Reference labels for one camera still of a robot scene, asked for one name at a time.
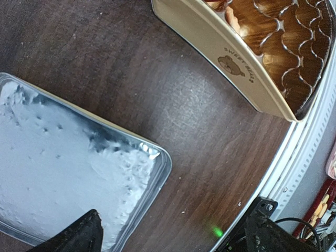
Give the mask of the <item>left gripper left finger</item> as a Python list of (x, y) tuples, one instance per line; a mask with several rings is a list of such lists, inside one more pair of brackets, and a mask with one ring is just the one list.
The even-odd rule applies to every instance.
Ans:
[(101, 251), (102, 240), (101, 218), (97, 210), (91, 209), (56, 236), (29, 251)]

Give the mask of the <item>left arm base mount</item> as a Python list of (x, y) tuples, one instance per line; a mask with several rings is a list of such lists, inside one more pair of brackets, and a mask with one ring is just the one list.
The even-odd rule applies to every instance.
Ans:
[(255, 212), (261, 212), (266, 217), (271, 217), (275, 209), (277, 208), (278, 203), (268, 198), (257, 197), (248, 207), (247, 211), (239, 218), (237, 224), (233, 229), (225, 236), (224, 240), (219, 243), (219, 246), (215, 251), (230, 251), (234, 248), (234, 245), (240, 241), (245, 242), (245, 226), (246, 219), (254, 214)]

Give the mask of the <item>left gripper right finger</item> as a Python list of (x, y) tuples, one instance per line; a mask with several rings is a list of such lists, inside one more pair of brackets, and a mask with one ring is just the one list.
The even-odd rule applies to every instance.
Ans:
[(248, 217), (244, 230), (247, 251), (319, 251), (292, 237), (268, 217)]

